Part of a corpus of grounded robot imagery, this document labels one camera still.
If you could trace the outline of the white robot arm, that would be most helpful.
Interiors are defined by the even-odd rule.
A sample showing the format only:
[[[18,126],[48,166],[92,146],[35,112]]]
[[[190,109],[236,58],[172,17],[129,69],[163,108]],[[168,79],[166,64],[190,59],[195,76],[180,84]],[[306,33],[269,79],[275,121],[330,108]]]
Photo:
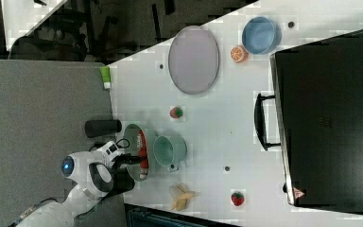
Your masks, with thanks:
[[[146,158],[115,152],[106,157],[96,151],[82,151],[66,156],[62,175],[74,181],[63,202],[48,198],[29,207],[8,227],[74,227],[75,218],[91,211],[102,200],[131,191],[135,182],[121,165],[136,165]]]

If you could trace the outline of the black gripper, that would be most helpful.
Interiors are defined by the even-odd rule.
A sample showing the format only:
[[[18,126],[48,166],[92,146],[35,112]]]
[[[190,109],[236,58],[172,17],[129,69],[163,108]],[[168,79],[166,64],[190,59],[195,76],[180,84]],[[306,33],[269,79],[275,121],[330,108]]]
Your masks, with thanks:
[[[113,164],[110,169],[112,177],[117,175],[122,175],[126,172],[126,169],[122,167],[123,164],[126,165],[138,165],[147,159],[146,156],[129,156],[129,155],[119,155],[113,159]]]

